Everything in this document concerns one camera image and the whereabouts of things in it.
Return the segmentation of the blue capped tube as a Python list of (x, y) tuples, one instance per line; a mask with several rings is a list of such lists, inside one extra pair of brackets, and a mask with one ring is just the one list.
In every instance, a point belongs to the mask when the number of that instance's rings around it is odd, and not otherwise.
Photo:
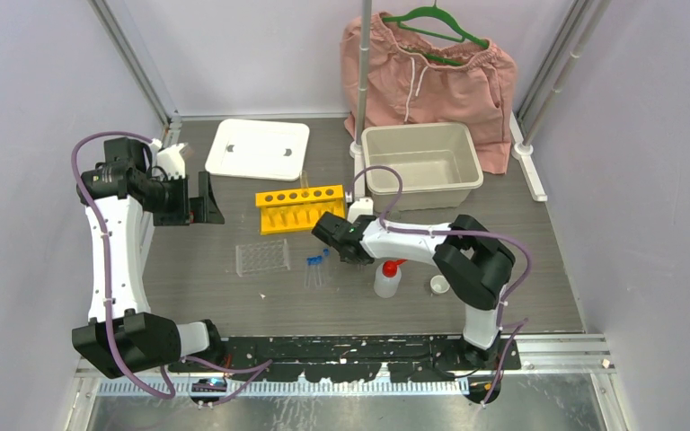
[(304, 289), (310, 289), (313, 282), (314, 282), (314, 273), (313, 273), (314, 264), (315, 264), (315, 257), (308, 257), (306, 259)]
[(328, 284), (332, 277), (332, 258), (329, 248), (323, 248), (322, 251), (322, 272), (324, 283)]
[(321, 263), (321, 256), (314, 256), (308, 259), (307, 283), (309, 286), (312, 286), (314, 288), (319, 288), (322, 282)]
[(314, 264), (314, 285), (316, 288), (321, 288), (324, 284), (324, 277), (322, 272), (322, 255), (315, 257)]

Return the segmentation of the clear test tube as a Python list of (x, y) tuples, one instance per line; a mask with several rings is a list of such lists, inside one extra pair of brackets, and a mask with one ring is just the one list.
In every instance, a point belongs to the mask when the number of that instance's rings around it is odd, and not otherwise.
[(310, 183), (306, 171), (301, 171), (300, 174), (300, 186), (303, 190), (308, 190), (310, 188)]

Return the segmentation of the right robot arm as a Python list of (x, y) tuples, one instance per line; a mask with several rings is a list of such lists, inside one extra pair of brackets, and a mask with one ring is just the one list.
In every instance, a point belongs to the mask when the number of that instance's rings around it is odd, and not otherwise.
[(368, 265), (377, 259), (404, 259), (434, 266), (464, 304), (461, 355), (473, 368), (494, 361), (500, 346), (497, 323), (501, 294), (516, 258), (470, 215), (445, 224), (405, 224), (360, 215), (350, 222), (324, 213), (312, 235), (334, 248), (340, 261)]

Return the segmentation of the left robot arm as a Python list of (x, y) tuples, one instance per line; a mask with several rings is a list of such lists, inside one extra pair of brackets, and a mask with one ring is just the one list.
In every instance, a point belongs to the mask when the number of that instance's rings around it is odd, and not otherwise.
[(116, 379), (172, 365), (188, 356), (206, 371), (226, 359), (226, 346), (209, 320), (178, 324), (151, 311), (143, 272), (153, 227), (223, 224), (210, 175), (189, 193), (188, 145), (163, 145), (128, 132), (102, 132), (104, 159), (89, 171), (71, 153), (76, 192), (90, 226), (93, 296), (87, 323), (72, 331), (82, 358)]

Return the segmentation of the red capped wash bottle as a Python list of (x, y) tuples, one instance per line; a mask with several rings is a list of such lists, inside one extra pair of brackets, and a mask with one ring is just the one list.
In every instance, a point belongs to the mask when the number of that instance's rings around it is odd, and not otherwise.
[(395, 296), (402, 279), (402, 264), (406, 259), (387, 260), (376, 270), (374, 291), (381, 298)]

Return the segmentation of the yellow test tube rack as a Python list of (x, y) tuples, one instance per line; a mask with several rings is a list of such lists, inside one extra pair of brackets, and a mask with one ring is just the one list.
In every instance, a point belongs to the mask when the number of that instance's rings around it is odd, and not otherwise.
[(346, 215), (341, 185), (259, 192), (255, 206), (260, 211), (261, 235), (310, 231), (326, 212)]

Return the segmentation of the white plastic bin lid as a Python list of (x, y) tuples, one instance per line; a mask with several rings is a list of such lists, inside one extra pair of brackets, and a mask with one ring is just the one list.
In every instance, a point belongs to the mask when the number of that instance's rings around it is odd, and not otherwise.
[(218, 125), (205, 170), (216, 176), (298, 180), (309, 136), (306, 124), (225, 119)]

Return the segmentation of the clear acrylic tube rack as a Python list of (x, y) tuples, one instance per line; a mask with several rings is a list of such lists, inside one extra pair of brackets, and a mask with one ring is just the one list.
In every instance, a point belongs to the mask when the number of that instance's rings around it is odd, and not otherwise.
[(235, 271), (239, 277), (290, 270), (288, 241), (275, 240), (235, 247)]

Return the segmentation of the small white cup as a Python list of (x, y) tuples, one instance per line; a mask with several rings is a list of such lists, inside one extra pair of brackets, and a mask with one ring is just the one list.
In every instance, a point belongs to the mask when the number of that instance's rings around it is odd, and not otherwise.
[(434, 295), (443, 295), (450, 290), (450, 284), (442, 275), (436, 275), (429, 281), (429, 287)]

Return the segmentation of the beige plastic bin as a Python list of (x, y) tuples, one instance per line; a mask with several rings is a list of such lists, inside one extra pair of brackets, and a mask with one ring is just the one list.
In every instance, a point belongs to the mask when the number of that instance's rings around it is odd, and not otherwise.
[[(362, 133), (367, 188), (380, 212), (402, 193), (393, 211), (459, 207), (483, 184), (469, 129), (462, 123), (367, 128)], [(395, 171), (383, 170), (389, 167)]]

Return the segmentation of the pink shorts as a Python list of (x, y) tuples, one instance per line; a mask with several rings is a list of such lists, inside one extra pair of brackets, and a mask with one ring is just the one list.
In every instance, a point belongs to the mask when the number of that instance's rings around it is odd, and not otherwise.
[(518, 80), (514, 59), (494, 43), (436, 47), (387, 22), (388, 15), (375, 13), (367, 25), (366, 127), (461, 122), (482, 170), (506, 173)]

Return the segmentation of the right white pole foot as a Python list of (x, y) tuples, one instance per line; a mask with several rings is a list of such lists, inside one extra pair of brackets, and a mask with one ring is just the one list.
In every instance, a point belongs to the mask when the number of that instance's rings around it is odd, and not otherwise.
[(525, 145), (524, 135), (514, 113), (510, 115), (509, 130), (512, 136), (512, 156), (519, 162), (532, 199), (535, 202), (547, 202), (548, 195), (533, 161), (533, 147)]

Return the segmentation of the grey rack pole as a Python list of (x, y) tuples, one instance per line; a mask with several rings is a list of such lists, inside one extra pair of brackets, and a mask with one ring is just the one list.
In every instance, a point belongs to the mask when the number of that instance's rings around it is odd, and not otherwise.
[(370, 22), (372, 14), (372, 0), (363, 0), (361, 5), (361, 29), (358, 47), (358, 98), (357, 109), (354, 114), (355, 137), (350, 146), (350, 155), (354, 163), (363, 163), (362, 133), (365, 129), (367, 111), (367, 86), (370, 57)]

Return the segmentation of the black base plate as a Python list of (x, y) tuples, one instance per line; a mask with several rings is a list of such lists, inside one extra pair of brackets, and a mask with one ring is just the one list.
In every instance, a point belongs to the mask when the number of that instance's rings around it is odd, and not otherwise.
[(478, 354), (459, 335), (231, 337), (222, 341), (223, 355), (213, 362), (246, 369), (270, 360), (260, 381), (292, 383), (372, 382), (382, 366), (392, 383), (447, 382), (459, 375), (482, 379), (495, 372), (519, 370), (517, 344), (495, 342), (493, 354)]

